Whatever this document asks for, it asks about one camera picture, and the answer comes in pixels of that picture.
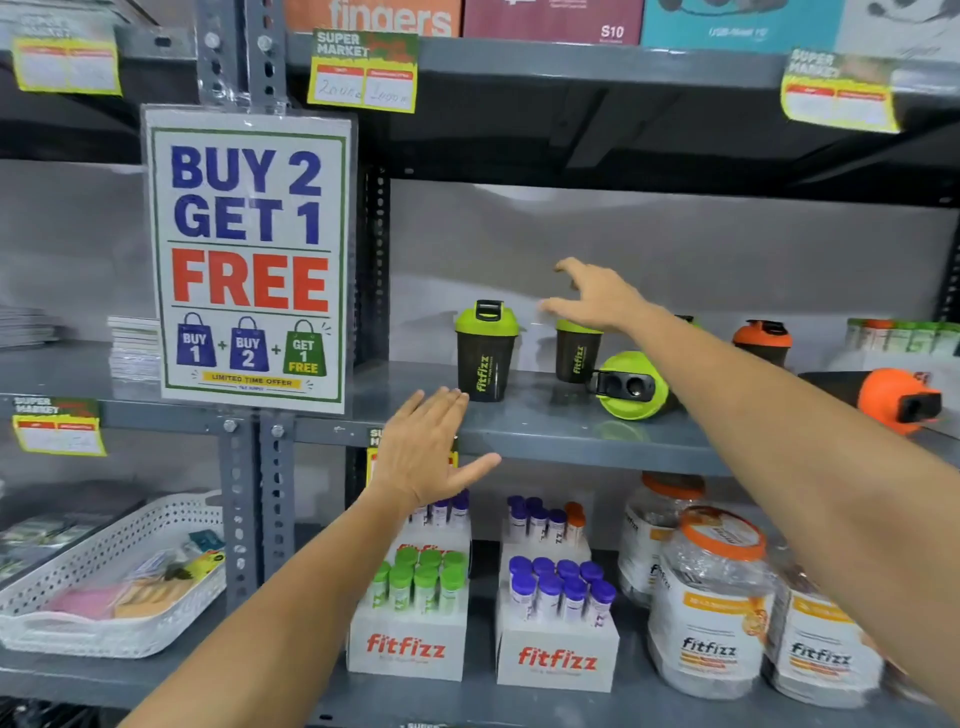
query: buy 2 get 1 free sign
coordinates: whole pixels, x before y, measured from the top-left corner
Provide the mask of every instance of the buy 2 get 1 free sign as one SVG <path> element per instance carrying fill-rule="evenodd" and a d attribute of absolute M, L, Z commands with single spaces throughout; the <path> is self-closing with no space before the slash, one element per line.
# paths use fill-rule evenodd
<path fill-rule="evenodd" d="M 344 414 L 353 121 L 144 117 L 162 396 Z"/>

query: orange box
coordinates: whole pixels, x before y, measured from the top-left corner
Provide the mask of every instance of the orange box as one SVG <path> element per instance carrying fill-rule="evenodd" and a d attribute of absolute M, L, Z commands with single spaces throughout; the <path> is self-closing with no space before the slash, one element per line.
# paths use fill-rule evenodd
<path fill-rule="evenodd" d="M 459 37 L 461 0 L 286 0 L 287 27 Z"/>

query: left hand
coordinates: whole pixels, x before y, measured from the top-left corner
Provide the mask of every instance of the left hand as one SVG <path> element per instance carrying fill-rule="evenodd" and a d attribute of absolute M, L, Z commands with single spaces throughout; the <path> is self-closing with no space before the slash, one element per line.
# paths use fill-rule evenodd
<path fill-rule="evenodd" d="M 463 468 L 450 468 L 453 436 L 468 401 L 467 394 L 446 387 L 426 401 L 422 391 L 415 392 L 383 428 L 369 489 L 400 495 L 407 516 L 419 506 L 456 496 L 499 465 L 500 456 L 491 452 Z"/>

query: green shopping bag icon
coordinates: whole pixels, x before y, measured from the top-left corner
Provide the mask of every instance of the green shopping bag icon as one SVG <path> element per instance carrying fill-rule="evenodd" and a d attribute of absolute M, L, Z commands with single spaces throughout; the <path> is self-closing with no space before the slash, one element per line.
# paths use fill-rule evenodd
<path fill-rule="evenodd" d="M 300 324 L 307 324 L 309 331 L 297 331 Z M 286 375 L 326 376 L 324 339 L 313 330 L 313 324 L 300 319 L 294 330 L 287 331 L 287 353 L 283 356 L 283 373 Z"/>

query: white plastic basket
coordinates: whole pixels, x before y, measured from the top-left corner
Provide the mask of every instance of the white plastic basket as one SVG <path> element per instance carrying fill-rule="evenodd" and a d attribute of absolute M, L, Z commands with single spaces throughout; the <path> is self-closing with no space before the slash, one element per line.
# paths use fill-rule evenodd
<path fill-rule="evenodd" d="M 83 657 L 139 658 L 175 640 L 227 586 L 223 564 L 162 614 L 138 619 L 87 619 L 39 612 L 68 587 L 105 587 L 191 531 L 223 537 L 223 509 L 206 501 L 219 491 L 158 498 L 31 571 L 0 591 L 0 642 L 7 649 Z"/>

